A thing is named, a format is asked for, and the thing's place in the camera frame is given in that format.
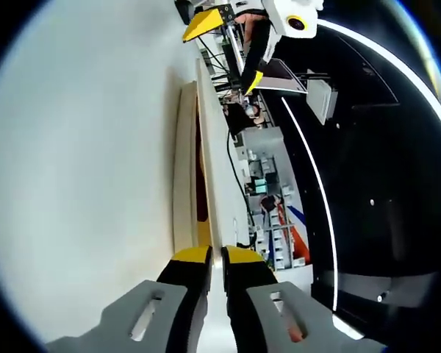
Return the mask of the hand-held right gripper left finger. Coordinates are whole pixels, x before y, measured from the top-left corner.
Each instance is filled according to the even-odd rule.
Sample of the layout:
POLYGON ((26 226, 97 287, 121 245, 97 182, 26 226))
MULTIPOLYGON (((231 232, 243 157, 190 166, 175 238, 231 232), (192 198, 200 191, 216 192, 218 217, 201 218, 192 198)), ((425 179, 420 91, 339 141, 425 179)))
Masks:
POLYGON ((144 280, 105 307, 79 337, 48 343, 48 352, 196 352, 207 314, 212 247, 175 253, 157 280, 144 280))

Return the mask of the person's left hand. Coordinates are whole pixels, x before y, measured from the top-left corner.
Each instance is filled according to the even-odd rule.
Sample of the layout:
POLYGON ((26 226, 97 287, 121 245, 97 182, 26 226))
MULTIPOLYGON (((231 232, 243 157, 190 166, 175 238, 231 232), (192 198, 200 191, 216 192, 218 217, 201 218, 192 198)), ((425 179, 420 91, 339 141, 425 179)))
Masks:
POLYGON ((257 21, 261 21, 263 17, 261 15, 246 13, 243 15, 243 24, 245 26, 244 32, 244 51, 248 51, 249 46, 251 45, 251 38, 254 30, 255 23, 257 21))

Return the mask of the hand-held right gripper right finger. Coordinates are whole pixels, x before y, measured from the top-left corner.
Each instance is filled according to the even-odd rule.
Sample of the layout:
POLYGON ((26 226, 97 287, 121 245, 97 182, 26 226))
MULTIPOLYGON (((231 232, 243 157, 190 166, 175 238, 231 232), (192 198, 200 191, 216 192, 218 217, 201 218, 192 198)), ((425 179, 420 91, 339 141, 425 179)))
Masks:
POLYGON ((291 282, 278 282, 262 257, 225 246, 227 314, 239 352, 385 352, 382 343, 336 328, 333 312, 291 282))

